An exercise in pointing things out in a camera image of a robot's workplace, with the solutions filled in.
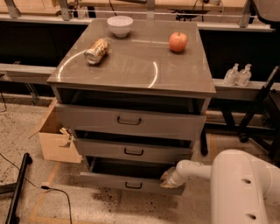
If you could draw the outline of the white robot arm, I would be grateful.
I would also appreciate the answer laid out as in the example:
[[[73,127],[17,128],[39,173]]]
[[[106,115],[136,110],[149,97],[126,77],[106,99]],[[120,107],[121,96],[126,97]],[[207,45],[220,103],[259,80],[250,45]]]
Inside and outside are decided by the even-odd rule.
[[[210,182],[211,224],[269,224],[265,206],[280,204],[280,168],[241,150],[224,150],[211,165],[181,160],[164,172],[161,186],[195,178]]]

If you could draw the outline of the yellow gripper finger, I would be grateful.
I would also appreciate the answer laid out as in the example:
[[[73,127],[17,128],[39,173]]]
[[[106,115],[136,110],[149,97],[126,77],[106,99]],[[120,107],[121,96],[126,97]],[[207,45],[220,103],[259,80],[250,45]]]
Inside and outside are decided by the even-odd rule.
[[[163,188],[174,188],[174,183],[172,181],[172,176],[168,171],[165,171],[160,178],[160,186]]]

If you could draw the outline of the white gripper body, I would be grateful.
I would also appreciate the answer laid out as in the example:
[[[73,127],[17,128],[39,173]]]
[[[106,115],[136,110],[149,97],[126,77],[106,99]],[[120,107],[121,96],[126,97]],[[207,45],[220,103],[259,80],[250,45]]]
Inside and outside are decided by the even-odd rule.
[[[179,175],[175,167],[168,170],[167,184],[169,187],[180,187],[184,183],[184,179]]]

